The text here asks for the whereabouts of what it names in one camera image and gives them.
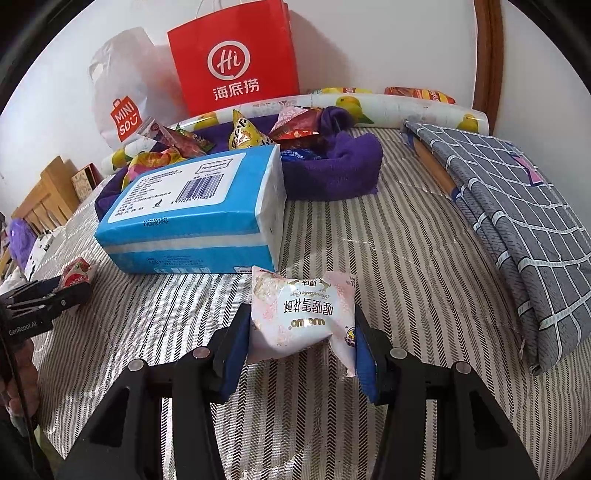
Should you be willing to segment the person's left hand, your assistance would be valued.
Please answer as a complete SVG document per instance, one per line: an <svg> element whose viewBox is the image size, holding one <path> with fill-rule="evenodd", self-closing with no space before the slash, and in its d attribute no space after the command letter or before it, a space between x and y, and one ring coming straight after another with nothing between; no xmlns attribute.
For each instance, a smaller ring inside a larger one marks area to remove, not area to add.
<svg viewBox="0 0 591 480"><path fill-rule="evenodd" d="M39 407L38 371L32 362L34 344L27 339L14 350L18 375L8 383L1 381L1 405L15 417L23 417L23 405L33 417Z"/></svg>

